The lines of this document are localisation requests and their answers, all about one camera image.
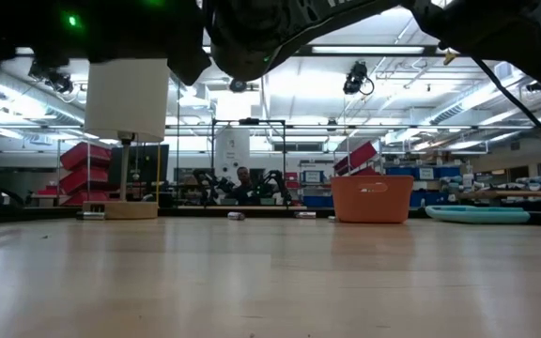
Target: ceiling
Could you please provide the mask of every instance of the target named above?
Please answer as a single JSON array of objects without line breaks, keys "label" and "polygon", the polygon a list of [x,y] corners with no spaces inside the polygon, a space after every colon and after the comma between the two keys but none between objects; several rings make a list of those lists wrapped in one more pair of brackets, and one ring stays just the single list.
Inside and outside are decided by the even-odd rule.
[{"label": "ceiling", "polygon": [[[394,8],[380,15],[368,18],[359,23],[332,32],[326,36],[315,39],[314,44],[374,44],[392,45],[436,45],[437,41],[422,32],[410,13],[403,8]],[[346,96],[343,85],[346,74],[356,61],[364,61],[369,68],[370,78],[374,80],[375,92],[368,97],[363,95]],[[27,76],[32,60],[30,58],[17,58],[6,62],[2,73],[9,77],[4,85],[19,81],[25,85],[34,86],[25,93],[26,96],[36,100],[45,98],[48,106],[59,107],[60,110],[71,112],[74,119],[66,116],[48,124],[80,124],[78,121],[85,115],[85,93],[78,92],[73,96],[57,98],[55,93],[44,84],[34,84]],[[491,67],[497,62],[488,62]],[[88,84],[89,64],[84,59],[73,59],[63,71],[71,74],[71,80],[76,84]],[[459,57],[448,66],[444,66],[443,57],[367,57],[364,59],[353,57],[292,57],[284,64],[272,70],[267,75],[268,86],[265,96],[269,97],[267,118],[285,119],[295,124],[326,124],[328,118],[337,118],[339,124],[348,125],[399,125],[424,124],[431,115],[442,115],[440,108],[449,102],[460,100],[470,91],[487,83],[486,75],[468,58]],[[209,89],[213,98],[219,91],[228,88],[228,77],[216,66],[206,69],[200,76],[198,83]],[[530,82],[531,79],[521,78],[518,83]],[[177,116],[180,109],[182,116],[191,116],[191,120],[174,123],[188,125],[210,121],[209,109],[193,109],[179,107],[177,85],[169,89],[167,124],[173,123],[173,116]],[[538,96],[518,90],[518,96],[529,103],[541,102]],[[252,116],[263,117],[264,108],[260,103],[253,107]],[[486,118],[498,115],[512,109],[510,103],[502,96],[494,94],[482,100],[463,112],[450,116],[441,124],[476,125]],[[525,123],[522,115],[511,115],[511,119]],[[209,132],[207,129],[194,130],[184,128],[179,133],[184,136],[203,137]],[[397,131],[389,130],[361,130],[349,132],[359,138],[373,138],[387,135]],[[424,138],[440,139],[449,131],[438,131],[426,136],[417,133],[412,138],[415,142],[423,142]],[[326,130],[291,130],[292,135],[341,135],[343,131],[331,133]],[[466,137],[465,131],[455,132],[456,137]]]}]

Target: wooden block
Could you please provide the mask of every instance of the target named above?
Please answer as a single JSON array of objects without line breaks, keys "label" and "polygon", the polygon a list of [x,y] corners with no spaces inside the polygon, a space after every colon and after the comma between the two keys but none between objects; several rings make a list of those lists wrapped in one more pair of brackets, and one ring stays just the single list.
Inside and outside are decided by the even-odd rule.
[{"label": "wooden block", "polygon": [[156,202],[84,202],[83,211],[105,212],[106,220],[146,220],[158,217]]}]

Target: small object on floor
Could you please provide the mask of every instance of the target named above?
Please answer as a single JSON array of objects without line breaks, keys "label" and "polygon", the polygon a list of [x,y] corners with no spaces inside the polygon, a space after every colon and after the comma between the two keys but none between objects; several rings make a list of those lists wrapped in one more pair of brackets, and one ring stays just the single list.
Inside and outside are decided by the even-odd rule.
[{"label": "small object on floor", "polygon": [[76,213],[76,219],[79,221],[103,221],[105,212],[79,211]]},{"label": "small object on floor", "polygon": [[229,220],[232,221],[243,221],[245,220],[245,215],[241,212],[229,212],[226,216]]},{"label": "small object on floor", "polygon": [[453,223],[519,224],[530,220],[521,207],[431,206],[425,212],[433,219]]},{"label": "small object on floor", "polygon": [[311,211],[296,212],[296,218],[299,219],[315,219],[317,214]]}]

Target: man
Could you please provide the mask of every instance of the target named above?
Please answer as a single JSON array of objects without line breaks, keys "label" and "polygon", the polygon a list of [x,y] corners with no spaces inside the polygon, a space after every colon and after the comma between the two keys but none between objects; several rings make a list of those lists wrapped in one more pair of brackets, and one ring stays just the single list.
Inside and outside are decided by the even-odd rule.
[{"label": "man", "polygon": [[250,171],[246,167],[240,167],[237,170],[237,177],[240,185],[229,193],[226,198],[234,198],[240,206],[254,206],[260,204],[258,198],[253,197],[254,184],[250,179]]}]

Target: orange plastic bin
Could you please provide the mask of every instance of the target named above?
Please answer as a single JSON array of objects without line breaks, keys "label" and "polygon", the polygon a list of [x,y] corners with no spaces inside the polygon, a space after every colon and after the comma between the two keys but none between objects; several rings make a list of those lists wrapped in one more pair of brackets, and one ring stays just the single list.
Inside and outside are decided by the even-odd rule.
[{"label": "orange plastic bin", "polygon": [[335,218],[347,223],[402,223],[409,217],[410,176],[333,177]]}]

